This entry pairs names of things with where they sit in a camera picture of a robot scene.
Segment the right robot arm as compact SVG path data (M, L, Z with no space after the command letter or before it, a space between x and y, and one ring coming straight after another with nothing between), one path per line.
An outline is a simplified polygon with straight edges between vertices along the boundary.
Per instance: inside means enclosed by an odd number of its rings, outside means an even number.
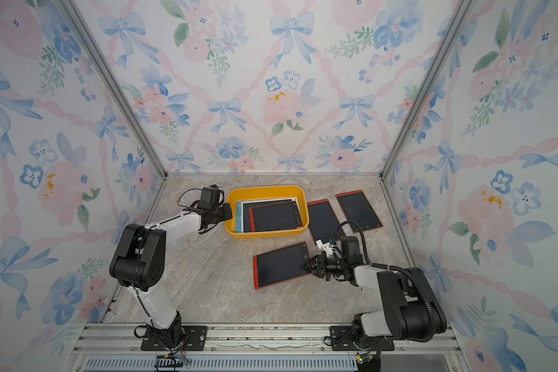
M326 281L334 278L378 293L381 309L357 314L351 322L351 342L361 350L387 340L427 343L446 332L444 311L419 268L367 264L361 254L329 257L325 253L308 259L301 268Z

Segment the red writing tablet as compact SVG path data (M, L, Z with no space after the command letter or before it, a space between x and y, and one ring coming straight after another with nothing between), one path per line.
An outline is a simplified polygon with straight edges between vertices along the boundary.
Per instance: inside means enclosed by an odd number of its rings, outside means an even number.
M306 242L253 256L254 288L259 290L311 275L302 268L309 258Z
M302 227L302 217L295 201L277 201L248 209L252 233L292 230Z
M329 243L336 232L336 239L345 237L345 232L328 199L310 201L308 204L308 228L314 241Z
M353 232L369 231L383 226L362 190L337 194L336 200L347 220L356 224L356 226L351 226Z

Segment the aluminium mounting rail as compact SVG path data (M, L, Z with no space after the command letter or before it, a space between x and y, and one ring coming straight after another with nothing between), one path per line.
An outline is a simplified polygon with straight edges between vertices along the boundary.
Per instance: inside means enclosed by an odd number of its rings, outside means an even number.
M189 323L173 355L137 323L88 324L66 371L467 371L451 329L427 343L389 339L362 349L330 323Z

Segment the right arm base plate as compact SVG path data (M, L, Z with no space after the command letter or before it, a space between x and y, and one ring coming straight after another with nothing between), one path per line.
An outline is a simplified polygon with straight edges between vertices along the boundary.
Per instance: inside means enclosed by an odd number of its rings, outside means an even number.
M394 351L395 344L387 336L368 336L352 325L332 325L330 334L323 339L332 351L355 351L360 353Z

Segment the yellow plastic storage box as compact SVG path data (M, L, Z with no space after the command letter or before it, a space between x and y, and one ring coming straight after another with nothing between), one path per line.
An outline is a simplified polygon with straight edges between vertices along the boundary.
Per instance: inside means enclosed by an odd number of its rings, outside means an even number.
M275 230L270 232L237 232L238 221L238 202L259 202L261 200L267 201L268 199L285 199L296 198L299 208L302 226L295 229ZM226 231L235 239L258 239L258 238L275 238L275 237L290 237L303 234L309 225L308 205L304 190L296 185L277 185L277 186L260 186L249 188L237 188L232 190L227 197L226 201L230 204L233 214L233 219L225 222Z

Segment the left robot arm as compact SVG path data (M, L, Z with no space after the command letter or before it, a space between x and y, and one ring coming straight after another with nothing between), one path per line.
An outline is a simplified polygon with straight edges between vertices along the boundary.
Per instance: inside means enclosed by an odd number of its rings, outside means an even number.
M167 245L191 233L207 233L232 217L230 204L223 203L207 209L187 207L158 223L133 223L123 229L109 273L142 306L147 315L147 337L170 349L178 348L184 341L181 315L160 283Z

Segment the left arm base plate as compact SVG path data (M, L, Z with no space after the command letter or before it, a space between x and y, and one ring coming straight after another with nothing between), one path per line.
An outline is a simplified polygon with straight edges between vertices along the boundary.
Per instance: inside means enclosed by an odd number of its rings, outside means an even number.
M158 330L146 325L142 351L203 351L208 327L206 325L179 325L169 330Z

